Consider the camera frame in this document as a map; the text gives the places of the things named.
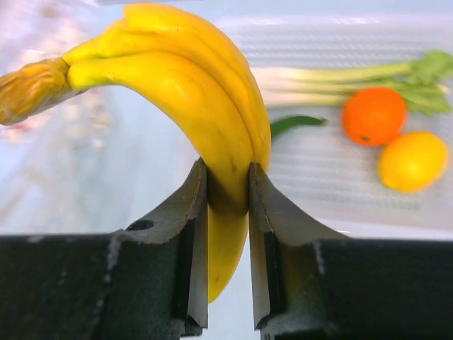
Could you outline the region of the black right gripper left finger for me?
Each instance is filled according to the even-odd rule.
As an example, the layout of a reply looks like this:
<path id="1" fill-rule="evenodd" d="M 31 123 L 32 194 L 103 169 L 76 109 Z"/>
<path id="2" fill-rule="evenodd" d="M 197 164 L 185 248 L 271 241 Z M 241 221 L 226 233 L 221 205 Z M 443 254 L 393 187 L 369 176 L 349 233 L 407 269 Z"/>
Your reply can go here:
<path id="1" fill-rule="evenodd" d="M 2 339 L 179 339 L 207 311 L 207 169 L 127 229 L 1 238 Z"/>

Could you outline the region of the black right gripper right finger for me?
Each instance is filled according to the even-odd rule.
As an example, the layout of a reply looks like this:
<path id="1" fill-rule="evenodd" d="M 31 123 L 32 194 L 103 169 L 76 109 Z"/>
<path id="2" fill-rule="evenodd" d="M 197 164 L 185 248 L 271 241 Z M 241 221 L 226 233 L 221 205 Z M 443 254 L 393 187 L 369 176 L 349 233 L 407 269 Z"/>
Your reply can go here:
<path id="1" fill-rule="evenodd" d="M 452 243 L 353 239 L 315 220 L 254 163 L 253 318 L 263 339 L 451 339 Z"/>

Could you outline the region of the orange fruit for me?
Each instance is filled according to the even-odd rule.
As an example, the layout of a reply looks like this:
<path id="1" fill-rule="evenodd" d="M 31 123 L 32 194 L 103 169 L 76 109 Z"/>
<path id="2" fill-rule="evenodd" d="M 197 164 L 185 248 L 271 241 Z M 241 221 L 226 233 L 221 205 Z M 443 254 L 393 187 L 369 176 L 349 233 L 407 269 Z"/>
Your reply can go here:
<path id="1" fill-rule="evenodd" d="M 342 126 L 353 142 L 374 147 L 396 138 L 406 117 L 406 104 L 398 92 L 372 87 L 357 92 L 347 101 L 342 112 Z"/>

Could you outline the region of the yellow banana bunch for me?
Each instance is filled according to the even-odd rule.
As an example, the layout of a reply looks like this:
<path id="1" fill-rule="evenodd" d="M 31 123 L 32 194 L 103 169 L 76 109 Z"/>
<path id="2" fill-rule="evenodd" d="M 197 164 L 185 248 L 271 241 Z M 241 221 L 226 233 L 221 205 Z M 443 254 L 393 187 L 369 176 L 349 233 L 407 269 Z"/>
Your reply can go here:
<path id="1" fill-rule="evenodd" d="M 123 18 L 61 57 L 1 78 L 1 124 L 14 125 L 96 86 L 131 89 L 167 115 L 207 167 L 208 300 L 241 258 L 248 169 L 269 167 L 268 114 L 248 61 L 215 25 L 167 4 L 124 7 Z"/>

